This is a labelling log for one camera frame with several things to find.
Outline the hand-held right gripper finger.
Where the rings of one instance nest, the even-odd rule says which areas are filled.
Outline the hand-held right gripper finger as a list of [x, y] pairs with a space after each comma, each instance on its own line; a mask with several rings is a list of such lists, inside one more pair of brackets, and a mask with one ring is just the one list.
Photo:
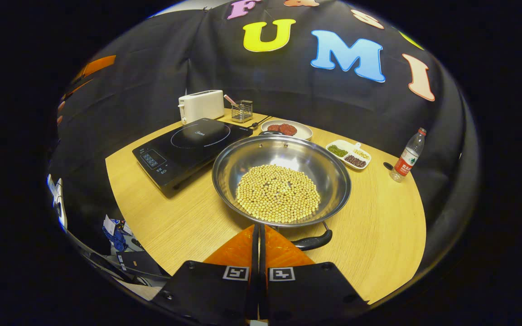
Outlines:
[[259, 225], [247, 231], [241, 262], [187, 260], [152, 302], [183, 324], [249, 324], [258, 312]]
[[268, 226], [260, 236], [260, 316], [269, 324], [348, 324], [369, 310], [334, 263], [314, 262]]

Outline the pile of soybeans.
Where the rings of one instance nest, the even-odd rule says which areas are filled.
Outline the pile of soybeans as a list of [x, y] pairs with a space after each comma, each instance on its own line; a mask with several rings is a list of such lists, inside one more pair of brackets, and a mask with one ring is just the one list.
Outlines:
[[277, 223], [302, 220], [321, 203], [309, 176], [278, 165], [261, 165], [245, 173], [238, 183], [236, 199], [255, 219]]

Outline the steel pot with black handles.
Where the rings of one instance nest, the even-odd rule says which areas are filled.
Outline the steel pot with black handles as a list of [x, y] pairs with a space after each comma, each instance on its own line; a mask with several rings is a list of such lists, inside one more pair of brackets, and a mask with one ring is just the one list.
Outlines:
[[[242, 176], [253, 167], [278, 165], [305, 173], [321, 196], [318, 209], [292, 223], [260, 221], [238, 204], [236, 192]], [[267, 133], [240, 140], [223, 150], [212, 168], [212, 182], [223, 202], [239, 215], [275, 230], [327, 225], [347, 204], [352, 182], [343, 163], [325, 147], [292, 136]]]

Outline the black induction cooktop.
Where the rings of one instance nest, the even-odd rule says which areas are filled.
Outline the black induction cooktop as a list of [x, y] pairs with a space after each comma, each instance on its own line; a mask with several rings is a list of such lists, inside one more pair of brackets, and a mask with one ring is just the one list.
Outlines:
[[228, 146], [252, 136], [251, 128], [202, 118], [136, 147], [133, 157], [152, 183], [168, 198]]

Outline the white toaster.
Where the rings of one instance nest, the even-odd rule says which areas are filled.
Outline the white toaster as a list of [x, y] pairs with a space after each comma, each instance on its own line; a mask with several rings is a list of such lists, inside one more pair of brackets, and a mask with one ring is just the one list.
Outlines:
[[225, 114], [222, 90], [199, 91], [178, 99], [182, 124], [186, 125], [203, 118], [218, 119]]

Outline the flat black box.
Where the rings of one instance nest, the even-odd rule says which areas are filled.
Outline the flat black box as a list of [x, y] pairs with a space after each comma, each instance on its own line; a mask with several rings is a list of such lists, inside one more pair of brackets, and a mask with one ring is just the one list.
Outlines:
[[145, 251], [118, 252], [116, 258], [124, 272], [147, 276], [164, 275], [157, 262]]

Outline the round white plate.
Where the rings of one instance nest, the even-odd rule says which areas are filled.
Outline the round white plate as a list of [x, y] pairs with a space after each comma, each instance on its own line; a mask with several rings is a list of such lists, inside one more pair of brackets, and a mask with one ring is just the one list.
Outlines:
[[293, 120], [267, 120], [263, 122], [263, 124], [260, 124], [261, 131], [268, 131], [269, 126], [271, 125], [281, 125], [281, 124], [288, 124], [296, 128], [297, 132], [294, 134], [295, 138], [299, 139], [305, 139], [305, 140], [311, 140], [313, 137], [313, 131], [308, 126], [295, 122]]

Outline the white divided dish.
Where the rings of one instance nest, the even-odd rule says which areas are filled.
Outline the white divided dish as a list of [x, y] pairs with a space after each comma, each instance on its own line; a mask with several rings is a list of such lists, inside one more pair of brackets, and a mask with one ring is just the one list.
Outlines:
[[[359, 157], [359, 156], [356, 155], [356, 154], [354, 154], [354, 152], [353, 152], [354, 149], [360, 149], [360, 150], [363, 150], [363, 149], [361, 148], [361, 143], [355, 143], [355, 144], [352, 144], [352, 143], [350, 143], [350, 142], [346, 142], [346, 141], [344, 141], [344, 140], [340, 140], [340, 139], [339, 139], [339, 140], [336, 140], [336, 141], [333, 141], [333, 142], [331, 142], [331, 143], [329, 143], [325, 148], [327, 149], [327, 147], [328, 147], [328, 146], [331, 146], [332, 144], [335, 144], [336, 146], [338, 146], [338, 147], [340, 147], [340, 148], [342, 148], [342, 149], [348, 151], [348, 155], [350, 154], [350, 155], [354, 155], [354, 156], [356, 156], [356, 157]], [[344, 157], [342, 157], [342, 158], [337, 157], [337, 158], [340, 159], [340, 160], [341, 160], [341, 161], [342, 161], [342, 162], [343, 162], [347, 167], [350, 167], [350, 168], [355, 169], [355, 170], [363, 170], [363, 169], [365, 169], [366, 167], [368, 167], [368, 165], [369, 165], [369, 163], [370, 163], [370, 161], [371, 161], [371, 160], [367, 161], [367, 165], [366, 165], [366, 167], [364, 167], [363, 169], [358, 169], [358, 168], [354, 168], [354, 167], [350, 166], [348, 163], [346, 163], [346, 161], [344, 161]]]

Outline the blue and white clutter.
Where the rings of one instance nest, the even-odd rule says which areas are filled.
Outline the blue and white clutter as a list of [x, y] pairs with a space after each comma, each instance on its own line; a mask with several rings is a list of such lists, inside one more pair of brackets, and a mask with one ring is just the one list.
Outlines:
[[116, 252], [125, 252], [125, 250], [129, 249], [129, 245], [124, 237], [126, 235], [124, 225], [125, 220], [112, 219], [108, 215], [104, 215], [102, 231], [111, 245], [114, 246]]

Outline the black backdrop cloth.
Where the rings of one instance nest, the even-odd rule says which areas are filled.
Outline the black backdrop cloth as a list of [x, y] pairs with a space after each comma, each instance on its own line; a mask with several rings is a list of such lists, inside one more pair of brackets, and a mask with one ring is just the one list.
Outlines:
[[105, 158], [178, 122], [185, 93], [210, 89], [253, 101], [261, 114], [297, 120], [400, 155], [417, 128], [428, 132], [413, 176], [427, 218], [426, 255], [444, 250], [470, 218], [479, 147], [458, 83], [428, 50], [389, 21], [360, 22], [352, 7], [283, 0], [151, 17], [91, 58], [113, 64], [81, 79], [62, 110], [50, 173], [62, 178], [68, 229], [107, 250], [104, 215], [121, 217]]

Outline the clear bottle with red label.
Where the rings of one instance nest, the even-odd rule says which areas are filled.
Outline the clear bottle with red label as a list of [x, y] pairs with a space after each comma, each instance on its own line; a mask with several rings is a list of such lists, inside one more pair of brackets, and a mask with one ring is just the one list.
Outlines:
[[418, 132], [406, 144], [397, 163], [390, 171], [390, 177], [395, 182], [401, 183], [418, 161], [425, 146], [426, 133], [427, 131], [424, 128], [419, 128]]

